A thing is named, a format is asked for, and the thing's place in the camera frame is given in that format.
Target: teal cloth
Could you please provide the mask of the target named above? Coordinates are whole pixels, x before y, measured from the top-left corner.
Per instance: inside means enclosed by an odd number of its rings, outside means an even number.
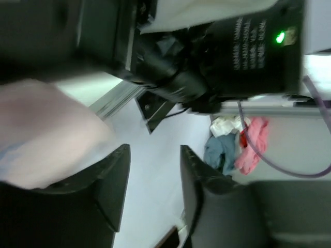
[[[214,169],[222,170],[225,176],[235,170],[235,136],[230,133],[218,138],[211,137],[205,145],[204,162]]]

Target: white fabric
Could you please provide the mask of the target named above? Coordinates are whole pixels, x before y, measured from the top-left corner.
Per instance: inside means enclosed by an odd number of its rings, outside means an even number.
[[[250,125],[251,120],[245,118],[246,125]],[[214,137],[228,135],[230,133],[237,133],[243,131],[243,126],[239,116],[235,117],[218,117],[210,126],[210,131]]]
[[[93,112],[52,85],[0,87],[0,180],[45,188],[100,161],[118,144]]]
[[[155,21],[142,33],[169,32],[265,10],[278,0],[159,0]]]

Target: purple cable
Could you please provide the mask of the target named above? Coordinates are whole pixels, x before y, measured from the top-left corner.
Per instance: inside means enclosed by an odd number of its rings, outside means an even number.
[[[304,83],[306,84],[309,92],[311,93],[311,96],[315,99],[315,102],[317,104],[317,106],[319,107],[320,113],[324,119],[324,122],[327,126],[327,128],[329,129],[329,132],[331,134],[331,116],[325,106],[325,103],[323,102],[320,94],[318,93],[316,87],[314,86],[312,80],[310,79],[309,76],[305,76],[304,77]],[[331,164],[329,165],[329,167],[327,169],[325,169],[322,172],[316,173],[316,174],[301,174],[301,173],[296,173],[296,172],[291,172],[289,170],[286,170],[278,165],[276,165],[275,163],[273,163],[270,159],[266,158],[265,156],[263,156],[259,150],[256,148],[256,146],[253,144],[252,140],[250,139],[250,137],[248,136],[247,130],[246,130],[246,126],[245,126],[245,121],[244,121],[244,113],[243,113],[243,108],[242,108],[242,104],[240,102],[238,102],[238,107],[239,107],[239,114],[240,114],[240,118],[242,121],[242,125],[243,125],[243,129],[244,129],[244,133],[246,135],[246,139],[248,144],[252,147],[252,149],[254,150],[254,152],[269,166],[271,166],[272,168],[278,170],[279,172],[282,172],[284,174],[293,176],[293,177],[298,177],[298,178],[320,178],[320,177],[324,177],[325,175],[329,174],[331,172]]]

